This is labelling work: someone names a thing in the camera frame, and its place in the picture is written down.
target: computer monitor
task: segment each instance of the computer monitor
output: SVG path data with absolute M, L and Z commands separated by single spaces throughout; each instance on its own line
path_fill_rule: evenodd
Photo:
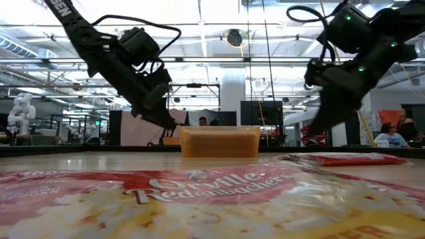
M 218 126 L 237 126 L 236 112 L 219 112 Z
M 240 124 L 241 125 L 282 125 L 283 111 L 282 101 L 260 102 L 262 109 L 262 121 L 260 106 L 258 101 L 241 101 L 240 102 Z

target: orange plastic container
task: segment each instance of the orange plastic container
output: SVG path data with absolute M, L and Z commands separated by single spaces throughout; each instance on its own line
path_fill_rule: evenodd
M 257 157 L 259 127 L 182 127 L 181 153 L 184 157 Z
M 164 145 L 180 145 L 180 139 L 177 137 L 162 138 Z

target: logo on robot arm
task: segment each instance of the logo on robot arm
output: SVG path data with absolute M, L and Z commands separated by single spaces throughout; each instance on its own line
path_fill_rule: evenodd
M 54 8 L 62 17 L 66 17 L 72 13 L 70 8 L 62 0 L 50 0 L 50 3 L 54 5 Z

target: person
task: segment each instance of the person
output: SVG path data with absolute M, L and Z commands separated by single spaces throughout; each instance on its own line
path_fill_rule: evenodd
M 404 111 L 400 113 L 400 119 L 397 123 L 397 133 L 407 141 L 412 141 L 419 135 L 412 117 L 410 114 L 404 113 Z
M 215 118 L 215 119 L 211 120 L 210 126 L 218 126 L 218 119 Z
M 410 147 L 403 137 L 396 133 L 393 123 L 384 123 L 381 126 L 381 133 L 375 139 L 375 143 L 379 145 L 382 141 L 388 142 L 387 147 Z
M 207 121 L 206 117 L 201 116 L 199 118 L 199 126 L 208 126 L 208 121 Z

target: wooden table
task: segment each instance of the wooden table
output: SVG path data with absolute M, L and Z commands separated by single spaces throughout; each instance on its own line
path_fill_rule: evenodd
M 276 153 L 257 159 L 183 159 L 180 153 L 87 152 L 0 159 L 0 171 L 25 170 L 162 170 L 200 169 L 269 162 Z M 402 165 L 326 167 L 328 171 L 425 189 L 425 159 Z

